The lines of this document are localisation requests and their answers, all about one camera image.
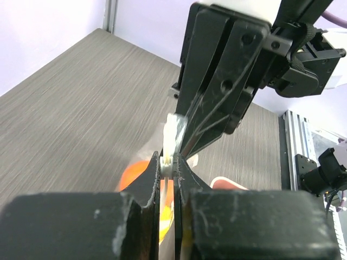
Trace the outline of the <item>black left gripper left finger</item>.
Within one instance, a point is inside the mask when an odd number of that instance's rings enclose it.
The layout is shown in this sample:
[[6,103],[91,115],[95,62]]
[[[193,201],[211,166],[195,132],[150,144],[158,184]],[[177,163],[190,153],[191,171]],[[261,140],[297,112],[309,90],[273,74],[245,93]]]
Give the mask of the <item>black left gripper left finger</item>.
[[160,163],[121,192],[36,193],[1,210],[1,259],[157,259]]

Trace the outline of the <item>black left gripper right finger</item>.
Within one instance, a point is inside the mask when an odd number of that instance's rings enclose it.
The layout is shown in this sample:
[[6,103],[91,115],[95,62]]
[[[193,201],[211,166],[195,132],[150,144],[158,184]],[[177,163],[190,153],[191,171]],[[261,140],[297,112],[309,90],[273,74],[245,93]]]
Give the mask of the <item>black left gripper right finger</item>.
[[305,191],[218,190],[173,158],[176,259],[338,259],[323,205]]

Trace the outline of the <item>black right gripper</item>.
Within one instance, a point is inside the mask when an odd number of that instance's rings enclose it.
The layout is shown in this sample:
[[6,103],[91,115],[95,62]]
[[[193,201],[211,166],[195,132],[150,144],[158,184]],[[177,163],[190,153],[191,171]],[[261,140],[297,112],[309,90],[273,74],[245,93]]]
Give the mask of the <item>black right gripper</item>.
[[188,118],[180,153],[190,157],[232,134],[277,57],[293,42],[281,28],[222,4],[189,10],[181,53],[176,113]]

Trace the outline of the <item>clear polka dot zip bag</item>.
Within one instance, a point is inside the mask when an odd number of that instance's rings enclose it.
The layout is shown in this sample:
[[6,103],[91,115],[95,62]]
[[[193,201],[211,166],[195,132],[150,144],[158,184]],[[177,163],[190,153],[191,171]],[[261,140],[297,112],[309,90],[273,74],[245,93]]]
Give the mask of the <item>clear polka dot zip bag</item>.
[[[162,212],[164,206],[166,205],[166,195],[168,190],[168,181],[169,176],[173,175],[173,161],[174,161],[174,152],[178,152],[178,149],[181,146],[183,135],[187,126],[186,118],[176,115],[168,114],[167,121],[165,124],[161,124],[157,129],[155,134],[153,134],[152,139],[146,143],[143,147],[150,147],[154,144],[154,141],[159,141],[162,134],[159,134],[159,130],[163,131],[163,155],[159,157],[159,166],[161,172],[164,171],[164,180],[160,181],[160,213]],[[215,177],[210,187],[212,189],[219,190],[248,190],[240,184],[226,178],[226,177]],[[173,210],[178,209],[178,206],[174,206],[174,201],[170,206]],[[124,240],[126,236],[126,225],[117,228],[116,236],[113,238],[113,244],[120,242],[121,238]]]

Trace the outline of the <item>orange toy fruit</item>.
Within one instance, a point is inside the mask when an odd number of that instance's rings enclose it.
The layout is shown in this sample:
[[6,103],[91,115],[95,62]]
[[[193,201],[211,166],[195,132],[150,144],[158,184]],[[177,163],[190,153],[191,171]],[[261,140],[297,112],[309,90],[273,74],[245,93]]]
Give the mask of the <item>orange toy fruit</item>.
[[[118,185],[118,190],[122,191],[129,186],[136,178],[138,178],[147,168],[149,164],[148,160],[140,160],[129,165],[126,170],[121,175],[121,179]],[[174,182],[172,180],[168,181],[168,190],[166,195],[167,206],[171,206],[174,200]]]

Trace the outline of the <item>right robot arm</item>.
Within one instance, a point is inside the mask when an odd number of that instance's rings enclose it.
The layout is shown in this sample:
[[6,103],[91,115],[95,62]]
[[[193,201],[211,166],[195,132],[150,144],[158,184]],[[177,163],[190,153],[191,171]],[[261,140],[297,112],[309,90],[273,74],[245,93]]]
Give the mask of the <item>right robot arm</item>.
[[197,1],[189,10],[174,85],[188,118],[180,152],[190,157],[232,134],[256,92],[319,95],[346,55],[315,21],[329,1]]

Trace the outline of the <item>yellow toy fruit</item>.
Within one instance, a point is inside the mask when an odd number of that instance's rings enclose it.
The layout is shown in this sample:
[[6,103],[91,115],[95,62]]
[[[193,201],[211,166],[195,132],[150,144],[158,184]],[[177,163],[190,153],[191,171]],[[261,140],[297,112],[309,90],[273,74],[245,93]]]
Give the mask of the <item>yellow toy fruit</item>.
[[174,210],[169,206],[164,206],[159,216],[159,244],[164,240],[171,227],[174,218]]

